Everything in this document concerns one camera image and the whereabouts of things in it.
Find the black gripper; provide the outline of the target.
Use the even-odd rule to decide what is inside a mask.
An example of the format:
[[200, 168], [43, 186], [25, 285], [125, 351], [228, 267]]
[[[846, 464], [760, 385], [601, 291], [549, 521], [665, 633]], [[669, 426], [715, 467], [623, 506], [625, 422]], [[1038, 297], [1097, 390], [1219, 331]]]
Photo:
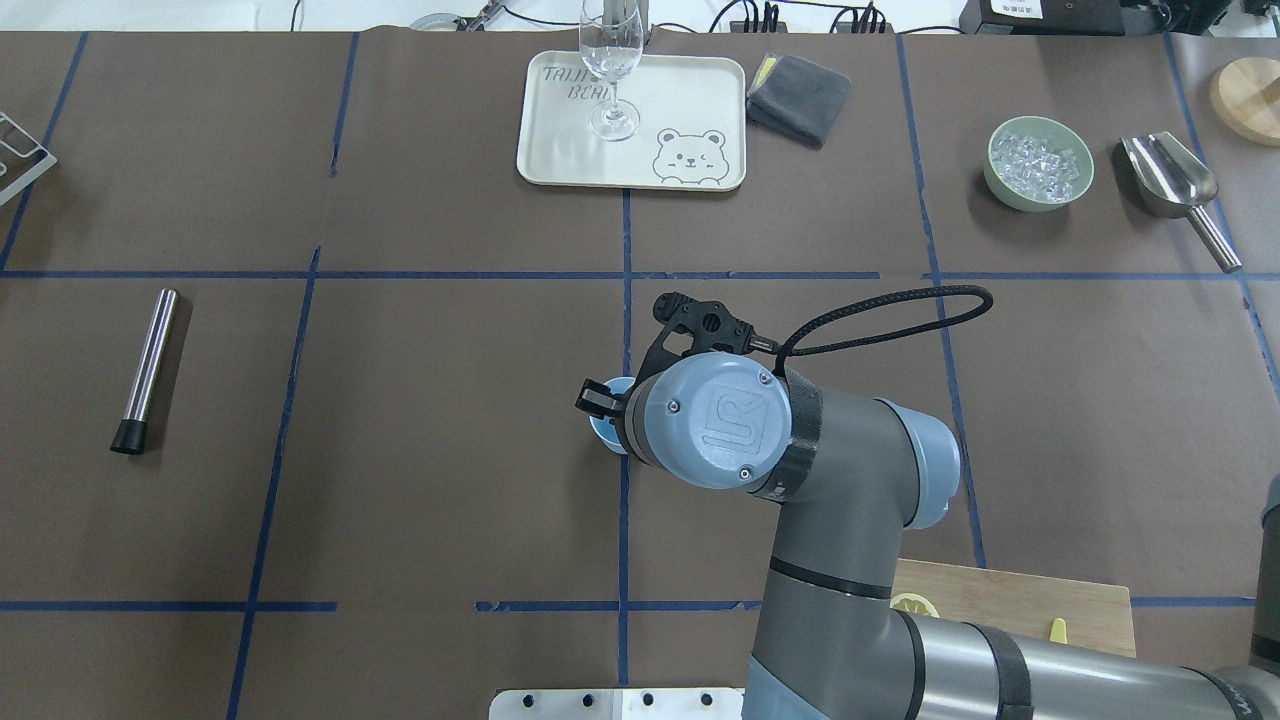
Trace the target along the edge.
[[634, 396], [635, 392], [616, 393], [608, 384], [588, 378], [573, 405], [591, 418], [612, 421], [623, 447], [637, 447]]

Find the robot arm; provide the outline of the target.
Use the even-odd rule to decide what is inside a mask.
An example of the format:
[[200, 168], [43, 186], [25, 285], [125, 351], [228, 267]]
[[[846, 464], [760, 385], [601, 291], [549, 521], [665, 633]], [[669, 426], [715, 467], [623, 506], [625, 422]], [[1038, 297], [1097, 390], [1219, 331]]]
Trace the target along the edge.
[[577, 407], [625, 452], [780, 505], [745, 719], [1275, 719], [1277, 642], [1245, 666], [1169, 667], [893, 609], [902, 533], [936, 524], [961, 461], [940, 420], [695, 354]]

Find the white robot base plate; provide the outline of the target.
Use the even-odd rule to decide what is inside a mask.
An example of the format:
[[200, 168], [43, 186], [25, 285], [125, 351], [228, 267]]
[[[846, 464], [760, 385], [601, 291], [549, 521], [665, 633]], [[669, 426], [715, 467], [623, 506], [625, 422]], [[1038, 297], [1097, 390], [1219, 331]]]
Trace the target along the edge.
[[740, 719], [744, 691], [732, 687], [511, 689], [489, 719]]

